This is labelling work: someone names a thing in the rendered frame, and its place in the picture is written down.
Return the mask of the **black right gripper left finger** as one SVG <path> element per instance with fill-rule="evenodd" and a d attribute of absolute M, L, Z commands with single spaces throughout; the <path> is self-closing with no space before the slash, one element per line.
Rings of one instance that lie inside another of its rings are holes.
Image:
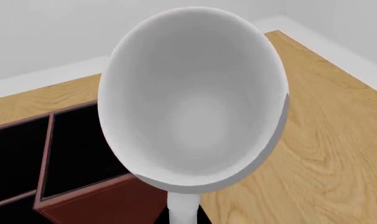
<path fill-rule="evenodd" d="M 169 209 L 167 208 L 167 206 L 165 206 L 160 212 L 154 224 L 169 224 Z"/>

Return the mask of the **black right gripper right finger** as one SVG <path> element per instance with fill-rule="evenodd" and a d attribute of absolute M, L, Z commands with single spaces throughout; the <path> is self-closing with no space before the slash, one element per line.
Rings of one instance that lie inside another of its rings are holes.
<path fill-rule="evenodd" d="M 201 205 L 198 206 L 197 210 L 197 224 L 212 224 Z"/>

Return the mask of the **white ceramic mug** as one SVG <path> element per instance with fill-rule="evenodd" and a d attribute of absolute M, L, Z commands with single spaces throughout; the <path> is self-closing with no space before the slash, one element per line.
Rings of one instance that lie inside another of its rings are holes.
<path fill-rule="evenodd" d="M 282 136 L 289 85 L 276 49 L 236 14 L 162 12 L 129 31 L 98 88 L 101 130 L 125 168 L 167 192 L 169 224 L 253 173 Z"/>

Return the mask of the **dark red compartment caddy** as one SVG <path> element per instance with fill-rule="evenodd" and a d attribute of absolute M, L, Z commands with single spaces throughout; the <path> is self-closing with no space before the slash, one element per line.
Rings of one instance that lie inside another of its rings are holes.
<path fill-rule="evenodd" d="M 166 197 L 114 156 L 96 102 L 0 125 L 0 224 L 154 224 Z"/>

